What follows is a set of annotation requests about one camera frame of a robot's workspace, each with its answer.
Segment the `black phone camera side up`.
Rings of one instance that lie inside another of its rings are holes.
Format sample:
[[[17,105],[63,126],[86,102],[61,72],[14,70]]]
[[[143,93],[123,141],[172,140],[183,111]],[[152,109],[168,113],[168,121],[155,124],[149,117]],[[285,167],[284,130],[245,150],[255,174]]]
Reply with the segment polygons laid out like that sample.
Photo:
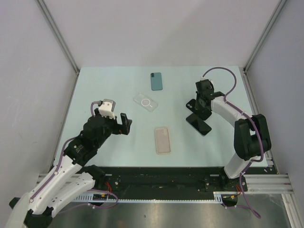
[[[190,101],[188,101],[188,102],[186,103],[186,107],[187,107],[190,111],[192,111],[193,113],[194,113],[194,105],[195,105],[195,99],[191,99]],[[202,119],[203,121],[207,120],[207,119],[212,115],[212,113],[211,113],[211,114],[208,114],[208,113],[204,112],[203,109],[202,109],[202,113],[200,113],[200,114],[194,113],[194,114],[197,115],[197,116],[198,116],[200,119]]]

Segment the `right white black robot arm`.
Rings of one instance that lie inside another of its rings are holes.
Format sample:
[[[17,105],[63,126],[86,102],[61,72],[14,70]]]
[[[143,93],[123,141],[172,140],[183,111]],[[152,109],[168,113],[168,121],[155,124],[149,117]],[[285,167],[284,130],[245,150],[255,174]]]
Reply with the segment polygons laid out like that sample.
[[[267,121],[262,114],[249,114],[227,99],[222,92],[215,92],[209,79],[196,82],[195,109],[209,110],[220,115],[234,127],[235,154],[219,175],[223,190],[231,190],[254,162],[261,162],[264,153],[271,149]]]

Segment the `beige phone case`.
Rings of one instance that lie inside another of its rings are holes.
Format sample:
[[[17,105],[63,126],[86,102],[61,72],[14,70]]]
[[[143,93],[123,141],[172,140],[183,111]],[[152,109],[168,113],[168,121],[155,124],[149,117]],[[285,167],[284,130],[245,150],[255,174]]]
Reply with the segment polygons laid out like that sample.
[[[156,153],[158,155],[169,154],[171,152],[169,130],[164,127],[156,128],[154,134]]]

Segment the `black phone screen up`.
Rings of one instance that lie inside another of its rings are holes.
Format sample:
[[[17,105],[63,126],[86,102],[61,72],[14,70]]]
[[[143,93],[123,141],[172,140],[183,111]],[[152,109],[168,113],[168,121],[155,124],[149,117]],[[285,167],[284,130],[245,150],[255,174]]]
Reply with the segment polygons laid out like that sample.
[[[186,122],[188,122],[202,136],[207,135],[212,130],[212,128],[208,124],[206,124],[201,118],[199,118],[196,114],[189,115],[186,118]]]

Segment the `clear magsafe phone case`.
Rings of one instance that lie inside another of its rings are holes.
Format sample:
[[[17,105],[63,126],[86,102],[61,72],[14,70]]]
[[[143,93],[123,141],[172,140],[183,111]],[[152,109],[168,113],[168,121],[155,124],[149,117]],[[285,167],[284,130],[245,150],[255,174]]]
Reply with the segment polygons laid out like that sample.
[[[148,96],[144,95],[143,93],[139,93],[133,99],[139,106],[147,110],[148,112],[153,112],[157,107],[158,103],[149,98]]]

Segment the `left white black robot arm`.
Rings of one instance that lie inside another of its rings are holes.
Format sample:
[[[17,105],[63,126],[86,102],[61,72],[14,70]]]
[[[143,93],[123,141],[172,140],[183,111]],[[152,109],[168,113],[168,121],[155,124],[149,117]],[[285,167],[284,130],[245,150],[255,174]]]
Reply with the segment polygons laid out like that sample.
[[[12,212],[6,227],[47,228],[77,196],[101,189],[105,173],[95,165],[85,165],[112,134],[129,134],[132,120],[124,113],[120,117],[118,123],[113,113],[95,110],[80,134],[64,143],[58,164],[44,179],[32,191],[10,201]]]

